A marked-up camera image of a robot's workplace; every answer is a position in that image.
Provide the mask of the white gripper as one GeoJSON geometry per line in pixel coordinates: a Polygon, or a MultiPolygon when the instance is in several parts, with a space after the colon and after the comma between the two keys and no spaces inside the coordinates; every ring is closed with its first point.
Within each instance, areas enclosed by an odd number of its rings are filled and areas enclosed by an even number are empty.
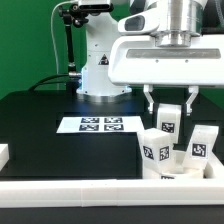
{"type": "Polygon", "coordinates": [[[116,85],[145,85],[143,93],[153,113],[153,86],[189,86],[186,114],[199,87],[224,86],[224,35],[193,37],[187,46],[156,45],[152,36],[159,21],[139,13],[118,23],[118,38],[111,49],[108,76],[116,85]]]}

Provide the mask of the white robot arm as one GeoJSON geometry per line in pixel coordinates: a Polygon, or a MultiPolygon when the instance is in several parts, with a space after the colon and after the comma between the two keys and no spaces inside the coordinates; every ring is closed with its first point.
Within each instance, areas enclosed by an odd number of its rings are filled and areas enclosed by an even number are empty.
{"type": "Polygon", "coordinates": [[[141,85],[148,102],[155,86],[186,87],[186,110],[201,87],[224,87],[222,0],[130,0],[131,15],[109,12],[122,0],[78,0],[88,15],[83,89],[117,96],[141,85]]]}

